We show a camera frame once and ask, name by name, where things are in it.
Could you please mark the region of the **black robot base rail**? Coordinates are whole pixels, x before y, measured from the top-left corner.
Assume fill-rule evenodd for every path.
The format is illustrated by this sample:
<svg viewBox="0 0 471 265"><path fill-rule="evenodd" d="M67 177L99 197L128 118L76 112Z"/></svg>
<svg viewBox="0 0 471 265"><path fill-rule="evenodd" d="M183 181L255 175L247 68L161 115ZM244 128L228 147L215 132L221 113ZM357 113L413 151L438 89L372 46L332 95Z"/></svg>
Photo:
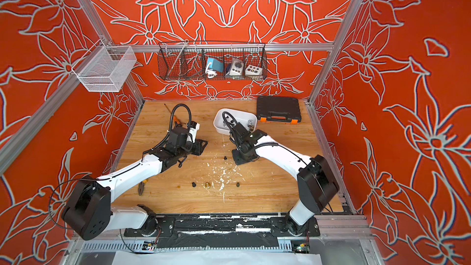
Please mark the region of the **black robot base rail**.
<svg viewBox="0 0 471 265"><path fill-rule="evenodd" d="M311 218L300 228L288 223L286 213L210 213L157 215L157 228L146 236L124 230L125 240L143 239L155 249L245 249L291 252L293 245L320 236Z"/></svg>

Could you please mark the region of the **silver chess knight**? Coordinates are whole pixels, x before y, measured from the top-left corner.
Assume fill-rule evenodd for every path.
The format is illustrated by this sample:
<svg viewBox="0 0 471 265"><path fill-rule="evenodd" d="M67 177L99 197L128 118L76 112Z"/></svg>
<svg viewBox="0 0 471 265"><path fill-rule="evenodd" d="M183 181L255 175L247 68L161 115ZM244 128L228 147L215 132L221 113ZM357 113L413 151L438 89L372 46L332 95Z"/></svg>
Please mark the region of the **silver chess knight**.
<svg viewBox="0 0 471 265"><path fill-rule="evenodd" d="M247 126L248 126L250 131L253 131L255 129L254 121L253 120L248 120L247 121Z"/></svg>

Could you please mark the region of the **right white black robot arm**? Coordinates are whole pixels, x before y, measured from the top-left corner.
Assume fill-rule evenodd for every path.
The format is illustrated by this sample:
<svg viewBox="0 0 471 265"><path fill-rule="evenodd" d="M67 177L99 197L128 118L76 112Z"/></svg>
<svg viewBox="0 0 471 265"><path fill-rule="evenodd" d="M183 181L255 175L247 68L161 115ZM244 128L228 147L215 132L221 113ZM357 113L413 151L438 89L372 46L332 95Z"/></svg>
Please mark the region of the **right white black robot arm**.
<svg viewBox="0 0 471 265"><path fill-rule="evenodd" d="M261 130L250 132L241 123L229 127L237 165L264 158L291 175L298 184L298 202L285 220L285 229L299 234L305 224L327 208L339 192L339 184L326 158L298 153Z"/></svg>

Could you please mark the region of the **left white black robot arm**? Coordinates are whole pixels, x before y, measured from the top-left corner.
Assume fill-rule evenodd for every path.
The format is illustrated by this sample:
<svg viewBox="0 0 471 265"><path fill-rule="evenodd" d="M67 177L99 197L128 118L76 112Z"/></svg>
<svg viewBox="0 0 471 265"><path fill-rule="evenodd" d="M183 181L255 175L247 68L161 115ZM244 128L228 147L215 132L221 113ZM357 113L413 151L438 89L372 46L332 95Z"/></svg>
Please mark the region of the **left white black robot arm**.
<svg viewBox="0 0 471 265"><path fill-rule="evenodd" d="M207 141L196 137L199 127L194 121L188 128L177 126L161 145L145 151L137 162L97 179L89 175L80 179L66 203L62 220L83 240L115 229L133 229L143 236L157 233L157 215L147 206L119 208L112 204L132 187L172 166L182 166L188 156L200 156Z"/></svg>

